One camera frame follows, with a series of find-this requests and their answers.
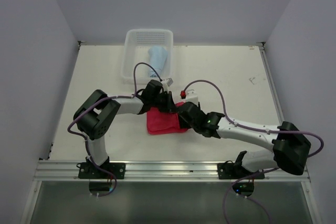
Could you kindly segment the pink towel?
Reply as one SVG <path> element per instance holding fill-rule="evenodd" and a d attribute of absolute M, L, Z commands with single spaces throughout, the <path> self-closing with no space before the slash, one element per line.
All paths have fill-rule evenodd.
<path fill-rule="evenodd" d="M 158 108 L 151 108 L 146 113 L 146 127 L 151 135 L 184 133 L 188 130 L 187 126 L 182 125 L 176 112 L 160 112 Z"/>

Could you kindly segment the light blue towel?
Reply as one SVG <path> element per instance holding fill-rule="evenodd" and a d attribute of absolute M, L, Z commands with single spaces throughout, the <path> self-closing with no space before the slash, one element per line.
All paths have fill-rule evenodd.
<path fill-rule="evenodd" d="M 164 47 L 153 46 L 148 50 L 148 54 L 150 57 L 149 65 L 155 69 L 154 71 L 150 68 L 149 77 L 158 77 L 164 69 L 168 51 Z"/>

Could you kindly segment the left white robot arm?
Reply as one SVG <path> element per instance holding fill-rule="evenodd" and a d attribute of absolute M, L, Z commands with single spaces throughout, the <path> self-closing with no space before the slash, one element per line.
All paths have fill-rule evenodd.
<path fill-rule="evenodd" d="M 75 112 L 68 132 L 83 137 L 92 174 L 97 178 L 114 177 L 107 164 L 109 156 L 104 141 L 114 118 L 119 114 L 145 114 L 151 108 L 164 113 L 177 111 L 172 92 L 164 90 L 160 81 L 151 80 L 144 89 L 136 89 L 132 95 L 110 97 L 98 89 L 82 104 Z"/>

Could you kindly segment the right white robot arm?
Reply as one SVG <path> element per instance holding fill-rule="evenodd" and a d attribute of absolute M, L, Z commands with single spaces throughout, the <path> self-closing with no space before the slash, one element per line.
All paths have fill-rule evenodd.
<path fill-rule="evenodd" d="M 192 102 L 182 104 L 177 113 L 190 128 L 204 137 L 229 138 L 262 147 L 261 151 L 242 151 L 228 169 L 238 178 L 246 178 L 262 169 L 280 168 L 292 175 L 302 175 L 311 143 L 291 123 L 266 125 L 261 132 L 239 127 L 239 121 L 229 122 L 218 112 L 204 113 Z"/>

